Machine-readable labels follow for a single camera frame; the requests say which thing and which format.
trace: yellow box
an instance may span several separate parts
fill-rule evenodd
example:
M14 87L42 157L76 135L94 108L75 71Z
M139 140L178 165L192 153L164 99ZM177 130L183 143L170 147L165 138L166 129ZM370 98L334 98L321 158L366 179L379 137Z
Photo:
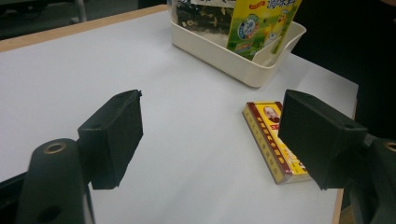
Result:
M277 137L282 104L248 102L243 116L277 184L311 180L304 165Z

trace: white table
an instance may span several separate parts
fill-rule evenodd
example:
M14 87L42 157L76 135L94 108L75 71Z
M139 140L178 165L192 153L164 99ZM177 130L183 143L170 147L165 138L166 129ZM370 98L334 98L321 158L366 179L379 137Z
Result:
M96 223L332 223L337 189L276 185L242 116L293 89L352 117L358 86L315 64L290 55L250 88L173 46L163 11L2 52L0 71L0 181L138 89L144 136L120 187L92 190Z

